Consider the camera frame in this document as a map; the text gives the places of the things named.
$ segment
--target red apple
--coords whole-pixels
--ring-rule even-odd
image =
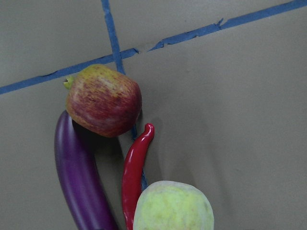
[[[68,114],[79,125],[101,136],[110,138],[127,132],[141,111],[138,84],[107,66],[88,66],[69,87]]]

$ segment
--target purple eggplant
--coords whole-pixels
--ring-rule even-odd
[[[55,133],[59,182],[79,230],[118,230],[98,174],[91,133],[64,111]]]

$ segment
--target torn tape edge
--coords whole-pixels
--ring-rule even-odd
[[[163,48],[165,45],[174,45],[180,42],[191,40],[195,37],[200,37],[208,34],[215,33],[220,30],[228,29],[231,27],[239,26],[256,20],[264,19],[270,16],[274,16],[280,13],[295,10],[301,7],[307,6],[307,0],[293,0],[277,6],[272,6],[264,10],[248,13],[242,16],[228,19],[222,24],[223,18],[218,23],[213,23],[192,31],[188,31],[182,34],[167,37],[159,41],[154,47],[148,50],[152,51],[155,49]]]

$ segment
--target apple stem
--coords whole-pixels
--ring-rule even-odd
[[[75,80],[74,76],[68,76],[66,80],[63,82],[63,85],[66,89],[70,90],[73,81]]]

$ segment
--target gray wall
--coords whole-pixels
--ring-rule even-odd
[[[145,173],[208,197],[217,230],[305,229],[307,7],[151,52],[161,39],[286,0],[110,1],[126,74],[155,125]],[[3,1],[0,87],[112,53],[101,2]],[[114,63],[108,66],[116,69]],[[0,229],[76,230],[55,168],[65,77],[0,95]],[[122,153],[130,133],[119,137]],[[121,229],[121,153],[97,165]]]

